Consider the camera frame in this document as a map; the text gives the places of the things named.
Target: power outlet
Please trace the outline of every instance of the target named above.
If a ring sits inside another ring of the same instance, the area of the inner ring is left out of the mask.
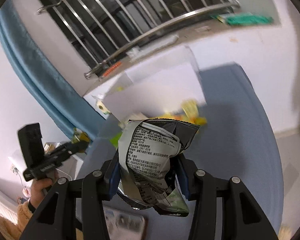
[[[19,170],[13,164],[10,167],[10,171],[12,171],[12,173],[15,175],[17,175],[19,173]]]

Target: crumpled snack package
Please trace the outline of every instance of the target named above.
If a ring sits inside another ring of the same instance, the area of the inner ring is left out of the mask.
[[[134,208],[187,216],[170,158],[187,149],[199,125],[171,119],[130,120],[119,141],[119,195]]]

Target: metal railing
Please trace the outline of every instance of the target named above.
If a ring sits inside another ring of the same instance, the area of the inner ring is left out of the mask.
[[[69,29],[69,31],[72,33],[72,35],[75,37],[75,39],[80,43],[80,45],[83,47],[83,49],[87,52],[87,54],[92,58],[92,60],[96,63],[96,66],[92,68],[89,72],[85,73],[85,78],[89,79],[96,71],[98,71],[101,67],[105,66],[107,63],[109,63],[111,60],[114,60],[118,55],[121,53],[127,52],[129,49],[131,49],[133,46],[138,44],[143,39],[152,36],[153,34],[157,33],[158,31],[165,29],[171,25],[174,25],[176,23],[179,23],[181,21],[184,21],[186,19],[190,19],[192,17],[202,15],[207,12],[212,12],[220,9],[225,8],[231,8],[231,7],[239,7],[239,3],[237,1],[231,1],[231,0],[219,0],[220,3],[214,4],[214,5],[207,5],[207,2],[205,0],[200,0],[202,2],[202,8],[197,10],[190,9],[189,5],[187,4],[186,0],[180,0],[181,4],[184,6],[185,10],[187,11],[185,14],[179,15],[174,17],[172,12],[169,10],[167,4],[164,2],[164,0],[158,0],[159,3],[164,8],[167,15],[170,17],[170,20],[163,22],[161,24],[157,24],[152,14],[149,12],[145,4],[141,0],[136,0],[136,2],[140,5],[140,7],[144,10],[144,13],[149,17],[151,22],[154,24],[154,28],[144,32],[138,25],[138,23],[135,21],[135,19],[132,17],[132,15],[127,10],[126,6],[120,1],[120,0],[114,0],[118,6],[121,8],[121,10],[125,13],[125,15],[129,18],[133,26],[138,30],[140,35],[133,40],[130,40],[128,35],[125,33],[125,31],[120,27],[119,23],[114,19],[113,15],[106,9],[104,4],[100,0],[95,0],[98,5],[102,8],[104,13],[109,17],[109,19],[113,22],[115,27],[120,31],[124,39],[126,40],[126,44],[119,47],[116,42],[114,41],[114,38],[111,37],[111,35],[106,31],[106,29],[103,27],[103,25],[97,20],[97,18],[94,16],[94,14],[88,9],[86,4],[82,0],[77,0],[79,4],[84,8],[84,10],[92,17],[92,19],[96,22],[98,27],[102,30],[104,35],[109,39],[109,41],[113,44],[116,51],[112,53],[111,55],[109,52],[104,48],[104,46],[101,44],[101,42],[97,39],[97,37],[91,32],[91,30],[87,27],[87,25],[84,23],[84,21],[81,19],[81,17],[77,14],[77,12],[73,9],[73,7],[69,4],[67,0],[60,0],[56,4],[43,6],[40,9],[38,9],[38,13],[41,13],[49,8],[52,8],[55,13],[58,15],[58,17],[62,20],[62,22],[65,24],[65,26]],[[106,55],[106,58],[102,60],[102,62],[98,62],[98,60],[95,58],[95,56],[89,51],[89,49],[85,46],[85,44],[81,41],[81,39],[78,37],[78,35],[75,33],[74,29],[71,27],[71,25],[66,21],[66,19],[62,16],[60,11],[58,10],[58,6],[61,4],[64,4],[71,13],[75,16],[75,18],[80,22],[80,24],[83,26],[83,28],[87,31],[87,33],[92,37],[92,39],[96,42],[96,44],[101,48],[101,50]]]

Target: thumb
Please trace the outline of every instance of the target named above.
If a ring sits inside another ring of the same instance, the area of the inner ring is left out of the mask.
[[[49,186],[52,186],[52,179],[49,178],[37,180],[35,183],[35,189],[38,191]]]

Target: bright green object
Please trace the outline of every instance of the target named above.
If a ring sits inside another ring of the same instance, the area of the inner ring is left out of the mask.
[[[111,142],[111,144],[117,149],[118,148],[118,141],[120,139],[122,135],[122,132],[119,132],[118,134],[116,134],[113,138],[111,138],[109,141]]]
[[[265,17],[262,15],[255,15],[252,13],[222,14],[216,16],[215,18],[223,23],[232,26],[264,25],[273,22],[272,17]]]

